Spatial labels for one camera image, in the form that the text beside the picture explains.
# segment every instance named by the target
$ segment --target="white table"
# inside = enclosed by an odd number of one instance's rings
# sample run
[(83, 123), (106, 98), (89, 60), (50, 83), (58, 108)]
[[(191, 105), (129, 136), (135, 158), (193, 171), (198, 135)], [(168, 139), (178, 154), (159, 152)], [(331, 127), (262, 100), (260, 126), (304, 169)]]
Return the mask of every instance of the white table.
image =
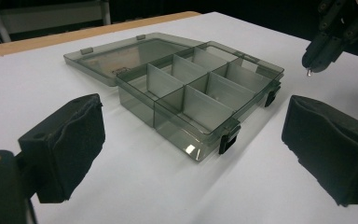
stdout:
[[(223, 156), (192, 161), (122, 107), (117, 88), (65, 64), (62, 55), (153, 32), (213, 40), (285, 68), (282, 90), (242, 124)], [(358, 119), (358, 57), (306, 77), (309, 41), (219, 13), (98, 35), (0, 57), (0, 149), (20, 152), (24, 133), (66, 102), (97, 92), (103, 102), (103, 151), (70, 201), (32, 201), (39, 223), (357, 223), (282, 142), (289, 98), (324, 101)], [(249, 136), (246, 128), (259, 129)]]

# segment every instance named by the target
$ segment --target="plastic organizer box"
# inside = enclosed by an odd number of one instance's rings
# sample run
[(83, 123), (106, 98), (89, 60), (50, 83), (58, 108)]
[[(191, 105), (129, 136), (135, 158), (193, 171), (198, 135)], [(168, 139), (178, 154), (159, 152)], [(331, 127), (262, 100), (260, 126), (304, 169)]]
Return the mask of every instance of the plastic organizer box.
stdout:
[(215, 42), (164, 34), (65, 54), (68, 64), (109, 86), (148, 126), (202, 161), (223, 154), (257, 106), (268, 106), (283, 69)]

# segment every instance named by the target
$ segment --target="box latch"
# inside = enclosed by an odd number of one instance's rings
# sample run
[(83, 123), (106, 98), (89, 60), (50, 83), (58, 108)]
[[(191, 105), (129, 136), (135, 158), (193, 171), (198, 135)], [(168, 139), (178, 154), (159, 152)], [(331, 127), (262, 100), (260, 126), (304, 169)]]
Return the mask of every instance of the box latch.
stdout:
[(241, 126), (238, 125), (228, 134), (222, 136), (220, 140), (219, 154), (224, 154), (237, 141), (237, 134), (240, 132)]
[(266, 100), (266, 104), (264, 107), (268, 107), (272, 104), (272, 102), (275, 100), (275, 97), (277, 96), (278, 91), (281, 89), (281, 86), (276, 86), (272, 91), (268, 93), (268, 97)]

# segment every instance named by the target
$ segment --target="wooden table edge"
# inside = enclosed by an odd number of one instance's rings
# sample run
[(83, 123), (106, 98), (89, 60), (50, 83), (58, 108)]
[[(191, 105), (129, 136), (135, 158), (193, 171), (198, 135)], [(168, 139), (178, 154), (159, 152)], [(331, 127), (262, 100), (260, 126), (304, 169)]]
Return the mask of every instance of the wooden table edge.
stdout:
[(95, 35), (104, 35), (112, 32), (128, 30), (146, 25), (153, 25), (166, 21), (177, 21), (184, 18), (198, 16), (198, 12), (186, 11), (165, 16), (158, 16), (153, 18), (142, 19), (138, 21), (126, 21), (122, 23), (100, 26), (85, 30), (73, 31), (57, 35), (48, 35), (38, 38), (25, 39), (9, 43), (0, 44), (0, 56), (7, 54), (26, 51), (29, 49), (39, 49), (51, 45), (57, 45), (65, 42), (70, 42), (78, 39), (88, 38)]

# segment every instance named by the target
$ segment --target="open lid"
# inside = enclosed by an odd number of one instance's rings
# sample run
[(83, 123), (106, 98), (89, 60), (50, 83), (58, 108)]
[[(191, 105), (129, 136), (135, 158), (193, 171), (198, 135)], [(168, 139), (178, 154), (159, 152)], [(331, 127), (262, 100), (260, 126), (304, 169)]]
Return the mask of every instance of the open lid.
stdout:
[(65, 54), (63, 57), (66, 63), (82, 72), (108, 86), (116, 86), (118, 74), (201, 43), (179, 36), (153, 33), (81, 49)]

